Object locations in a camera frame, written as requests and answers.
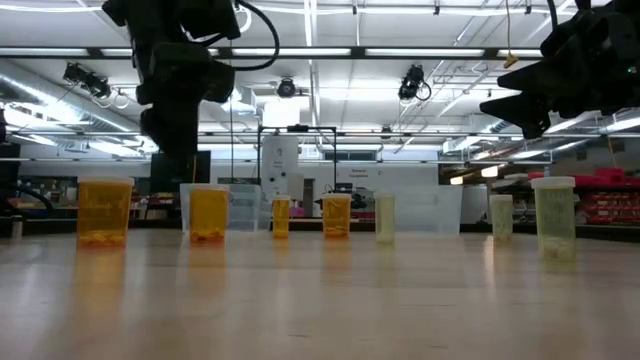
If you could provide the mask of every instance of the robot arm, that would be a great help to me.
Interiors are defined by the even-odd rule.
[[[527,139],[550,127],[549,111],[570,119],[640,106],[640,1],[576,4],[578,13],[542,43],[540,62],[498,78],[501,87],[522,93],[480,105],[482,112],[522,128]]]
[[[200,102],[225,102],[235,80],[235,70],[257,70],[271,65],[279,53],[273,24],[255,7],[276,42],[273,59],[253,68],[232,68],[212,59],[208,46],[240,37],[230,0],[107,0],[102,9],[131,36],[133,66],[141,85],[136,89],[141,105],[142,131],[169,157],[186,160],[197,152]],[[193,38],[211,37],[203,42]]]

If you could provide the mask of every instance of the ceiling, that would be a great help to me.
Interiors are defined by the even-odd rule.
[[[504,9],[503,0],[441,0],[442,12],[432,14],[398,14],[397,8],[420,9],[418,6],[433,7],[434,0],[317,0],[317,15],[310,13],[311,26],[305,26],[304,6],[314,0],[272,0],[251,1],[260,6],[274,23],[282,46],[460,46],[460,47],[506,47],[508,42],[507,16],[486,16],[493,9]],[[0,5],[28,7],[93,7],[103,1],[97,0],[0,0]],[[329,15],[330,10],[348,10],[357,2],[359,14],[342,13]],[[573,1],[556,0],[560,12],[560,22],[575,11]],[[593,5],[604,4],[605,0],[593,0]],[[526,0],[510,0],[511,45],[514,47],[537,47],[549,34],[551,25],[548,16],[534,12],[530,15],[517,13],[527,3]],[[535,9],[546,9],[544,0],[532,0]],[[362,9],[380,13],[364,13]],[[479,16],[447,14],[448,10],[467,10]],[[244,23],[244,15],[239,15],[239,23]],[[2,46],[29,47],[126,47],[129,39],[125,29],[118,28],[102,12],[84,13],[41,13],[0,10],[0,44]],[[241,39],[221,41],[216,46],[272,46],[272,38],[267,27],[256,16]],[[69,88],[62,80],[66,61],[64,59],[11,59],[23,69]],[[107,76],[109,83],[120,87],[129,94],[129,105],[124,109],[111,106],[108,110],[133,121],[139,120],[143,107],[135,103],[132,89],[139,81],[129,60],[81,60],[83,65]],[[234,60],[233,65],[255,64],[259,61]],[[411,64],[421,64],[426,74],[432,74],[428,83],[432,85],[430,101],[405,109],[400,105],[397,91],[400,79]],[[513,69],[528,65],[521,61]],[[460,61],[447,60],[279,60],[268,69],[237,74],[236,85],[253,88],[259,104],[275,99],[272,84],[283,76],[293,77],[297,86],[311,88],[311,71],[317,73],[316,89],[319,94],[317,124],[337,126],[343,130],[379,130],[382,125],[392,125],[397,131],[481,131],[498,119],[480,114],[479,104],[488,97],[507,96],[510,91],[500,89],[496,78],[504,70],[502,61]],[[73,92],[89,100],[85,92]],[[312,123],[308,99],[302,99],[303,123]],[[227,129],[231,116],[220,106],[204,103],[201,106],[200,121],[209,130]],[[255,117],[233,116],[254,128]],[[445,139],[416,139],[416,143],[442,143]]]

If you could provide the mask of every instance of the workbench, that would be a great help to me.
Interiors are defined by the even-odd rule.
[[[636,244],[580,240],[565,264],[530,235],[269,236],[0,243],[0,358],[638,359]]]

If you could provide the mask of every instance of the fluorescent light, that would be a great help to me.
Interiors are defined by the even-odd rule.
[[[531,151],[519,152],[515,155],[512,155],[511,157],[514,159],[527,159],[530,157],[538,156],[543,153],[544,153],[544,150],[531,150]]]
[[[129,157],[141,156],[139,152],[121,145],[117,145],[117,144],[95,141],[95,142],[90,142],[89,146],[91,146],[91,148],[96,149],[98,151],[102,151],[107,154],[113,154],[117,156],[129,156]]]
[[[585,142],[586,142],[586,140],[580,140],[580,141],[575,141],[575,142],[572,142],[572,143],[564,144],[564,145],[562,145],[562,146],[558,146],[558,147],[555,149],[555,151],[564,151],[564,150],[569,150],[569,149],[571,149],[572,147],[574,147],[574,146],[578,146],[578,145],[583,144],[583,143],[585,143]]]
[[[27,161],[31,161],[31,159],[25,159],[25,158],[1,158],[0,162],[27,162]]]
[[[632,127],[640,126],[640,117],[629,120],[618,121],[605,127],[603,130],[605,133],[612,133],[615,131],[626,130]]]
[[[1,56],[89,56],[82,48],[0,48]]]
[[[367,56],[446,56],[446,57],[480,57],[484,55],[483,49],[402,49],[379,48],[366,49]]]
[[[282,127],[300,124],[300,107],[290,102],[268,102],[264,105],[262,124]]]
[[[42,136],[38,136],[38,135],[29,135],[29,136],[21,136],[21,135],[13,135],[13,137],[18,138],[18,139],[22,139],[22,140],[26,140],[26,141],[31,141],[31,142],[35,142],[38,144],[42,144],[42,145],[47,145],[47,146],[58,146],[58,144],[56,144],[55,142],[42,137]]]
[[[498,177],[498,167],[492,166],[490,168],[482,169],[481,174],[484,178]]]
[[[498,57],[506,58],[508,54],[509,50],[498,50]],[[511,49],[511,54],[519,57],[542,57],[540,50],[535,49]]]
[[[236,56],[267,56],[273,55],[273,48],[246,48],[232,49]],[[280,49],[281,56],[348,56],[351,49],[348,48],[286,48]]]
[[[4,110],[4,118],[7,121],[7,124],[14,125],[19,128],[25,128],[33,125],[47,125],[47,122],[44,120],[37,119],[10,107]]]
[[[491,153],[488,151],[483,151],[479,154],[477,154],[476,156],[474,156],[474,160],[482,160],[484,158],[488,158],[489,156],[491,156]]]
[[[37,105],[31,103],[12,103],[12,105],[25,108],[31,113],[39,113],[47,118],[56,120],[57,125],[87,125],[90,121],[81,121],[82,116],[71,106],[56,102],[49,105]]]
[[[133,49],[100,49],[104,56],[133,56]]]
[[[460,151],[468,148],[471,145],[474,145],[480,142],[481,138],[478,136],[467,136],[466,139],[462,140],[456,147],[453,148],[453,151]]]
[[[320,89],[320,97],[336,101],[389,101],[397,103],[398,89],[322,88]]]
[[[71,158],[47,158],[47,159],[32,159],[32,161],[38,162],[73,162],[74,159]]]
[[[573,125],[581,122],[582,119],[573,119],[573,120],[567,120],[567,121],[563,121],[561,123],[555,124],[552,127],[550,127],[545,134],[553,134],[554,132],[558,132],[558,131],[562,131],[565,129],[568,129],[570,127],[572,127]]]

